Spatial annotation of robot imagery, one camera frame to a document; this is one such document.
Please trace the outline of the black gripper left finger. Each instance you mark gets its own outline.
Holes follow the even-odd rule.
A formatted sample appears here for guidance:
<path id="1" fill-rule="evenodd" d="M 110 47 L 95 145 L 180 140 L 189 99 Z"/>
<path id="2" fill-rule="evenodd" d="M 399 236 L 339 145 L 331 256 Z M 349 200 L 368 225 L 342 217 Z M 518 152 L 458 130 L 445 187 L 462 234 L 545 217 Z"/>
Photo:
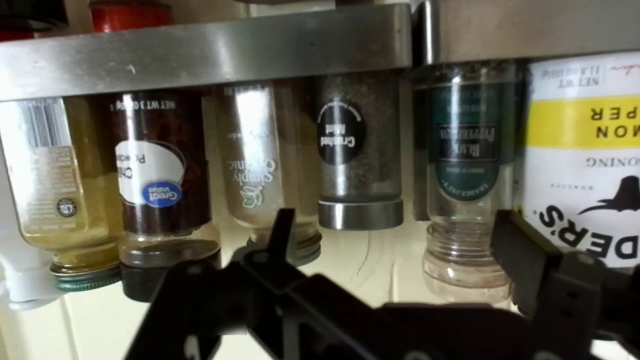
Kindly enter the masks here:
<path id="1" fill-rule="evenodd" d="M 126 360 L 213 360 L 222 336 L 246 329 L 276 360 L 374 360 L 359 322 L 368 306 L 289 261 L 297 212 L 283 207 L 266 246 L 239 248 L 224 267 L 175 265 Z"/>

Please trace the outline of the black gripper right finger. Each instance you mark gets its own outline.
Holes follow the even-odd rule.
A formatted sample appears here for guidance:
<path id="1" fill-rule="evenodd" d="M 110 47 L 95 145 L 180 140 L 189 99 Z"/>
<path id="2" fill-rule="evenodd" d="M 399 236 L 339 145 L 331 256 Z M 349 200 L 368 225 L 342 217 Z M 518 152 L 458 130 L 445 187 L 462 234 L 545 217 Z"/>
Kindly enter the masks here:
<path id="1" fill-rule="evenodd" d="M 595 339 L 640 351 L 640 267 L 613 270 L 581 250 L 561 250 L 520 214 L 501 209 L 493 256 L 527 315 L 527 360 L 598 360 Z"/>

